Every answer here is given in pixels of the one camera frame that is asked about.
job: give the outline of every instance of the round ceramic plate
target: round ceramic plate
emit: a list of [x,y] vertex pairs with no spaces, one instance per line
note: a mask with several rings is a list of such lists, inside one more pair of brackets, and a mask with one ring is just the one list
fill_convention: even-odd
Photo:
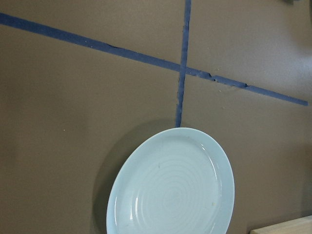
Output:
[[228,158],[191,128],[158,133],[122,166],[111,191],[107,234],[224,234],[234,204]]

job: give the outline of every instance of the light blue plate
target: light blue plate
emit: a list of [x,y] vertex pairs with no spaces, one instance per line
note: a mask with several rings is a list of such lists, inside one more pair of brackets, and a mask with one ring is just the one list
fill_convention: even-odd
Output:
[[233,173],[220,145],[199,130],[169,129],[120,169],[107,234],[225,234],[233,205]]

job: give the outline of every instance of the blue tape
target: blue tape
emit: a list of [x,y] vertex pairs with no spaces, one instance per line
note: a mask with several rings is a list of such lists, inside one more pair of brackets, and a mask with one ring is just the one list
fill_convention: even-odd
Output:
[[176,114],[175,114],[175,127],[176,128],[181,126],[181,120],[182,120],[187,51],[188,51],[188,46],[189,46],[190,18],[191,18],[191,0],[185,0],[181,66],[180,66],[179,84],[178,84],[178,92],[177,92],[177,105],[176,105]]
[[284,94],[279,94],[279,93],[276,93],[274,91],[259,88],[259,87],[253,86],[253,85],[248,85],[246,83],[243,83],[243,82],[240,82],[237,80],[228,79],[228,78],[221,77],[221,76],[212,76],[208,72],[203,72],[203,71],[200,71],[200,70],[197,70],[194,68],[187,67],[186,68],[186,74],[191,75],[191,76],[204,78],[204,79],[208,79],[211,81],[216,81],[218,83],[226,84],[229,86],[235,86],[235,87],[240,88],[240,89],[245,89],[245,90],[257,93],[257,94],[262,94],[262,95],[269,96],[272,98],[277,98],[277,99],[281,99],[284,101],[289,101],[289,102],[296,103],[299,105],[303,105],[303,106],[309,105],[309,103],[307,101],[304,101],[304,100],[301,100],[301,99],[298,99],[295,97],[290,97],[290,96],[287,96]]
[[47,37],[59,39],[62,41],[70,42],[77,45],[82,45],[95,50],[100,50],[113,55],[118,55],[127,59],[132,59],[158,67],[179,71],[180,65],[174,62],[169,62],[163,59],[155,58],[149,55],[137,53],[135,51],[115,47],[107,43],[79,36],[74,33],[69,33],[63,30],[52,28],[43,24],[31,22],[25,19],[13,17],[4,13],[0,13],[0,24],[26,30],[29,32],[41,34]]

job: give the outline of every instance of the plate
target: plate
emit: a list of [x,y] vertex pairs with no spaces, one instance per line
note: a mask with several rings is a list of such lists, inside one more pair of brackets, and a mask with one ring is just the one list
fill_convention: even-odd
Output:
[[120,169],[107,234],[225,234],[233,205],[233,173],[220,145],[196,129],[169,129]]

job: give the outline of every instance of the blue painter's tape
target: blue painter's tape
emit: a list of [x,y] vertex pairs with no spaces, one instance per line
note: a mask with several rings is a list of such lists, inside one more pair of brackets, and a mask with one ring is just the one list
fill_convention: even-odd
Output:
[[259,87],[253,86],[253,85],[248,85],[246,83],[243,83],[243,82],[240,82],[240,81],[237,81],[237,80],[233,80],[233,79],[229,79],[229,78],[225,78],[225,77],[221,77],[221,76],[211,76],[208,72],[203,72],[203,71],[200,71],[200,70],[197,70],[197,69],[194,69],[194,68],[187,67],[186,68],[186,73],[188,75],[191,75],[191,76],[196,76],[196,77],[200,77],[200,78],[203,78],[203,79],[216,81],[218,83],[226,84],[226,85],[229,85],[229,86],[235,86],[235,87],[240,88],[240,89],[245,89],[245,90],[257,93],[257,94],[262,94],[262,95],[266,95],[266,96],[269,96],[269,97],[281,99],[281,100],[284,100],[284,101],[289,101],[289,102],[296,103],[296,104],[299,104],[299,105],[303,105],[303,106],[308,106],[309,105],[309,103],[307,101],[304,101],[304,100],[301,100],[301,99],[298,99],[298,98],[295,98],[295,97],[290,97],[290,96],[287,96],[287,95],[284,95],[284,94],[279,94],[279,93],[276,93],[274,91],[270,91],[270,90],[267,90],[267,89],[259,88]]
[[90,39],[87,37],[79,36],[74,33],[69,33],[63,30],[52,28],[43,24],[31,22],[25,19],[20,19],[7,14],[0,13],[0,24],[10,27],[26,30],[29,32],[41,34],[47,37],[59,39],[62,41],[70,42],[77,45],[82,45],[95,50],[100,50],[113,55],[118,55],[124,58],[148,63],[151,65],[159,66],[162,68],[179,71],[180,65],[174,62],[169,62],[163,59],[155,58],[149,55],[137,53],[135,51],[115,47],[107,43]]
[[189,46],[190,18],[191,18],[191,0],[185,0],[181,66],[180,66],[179,84],[178,84],[178,92],[177,92],[177,105],[176,105],[176,114],[175,114],[175,127],[176,128],[181,126],[181,120],[182,120],[187,51],[188,51],[188,46]]

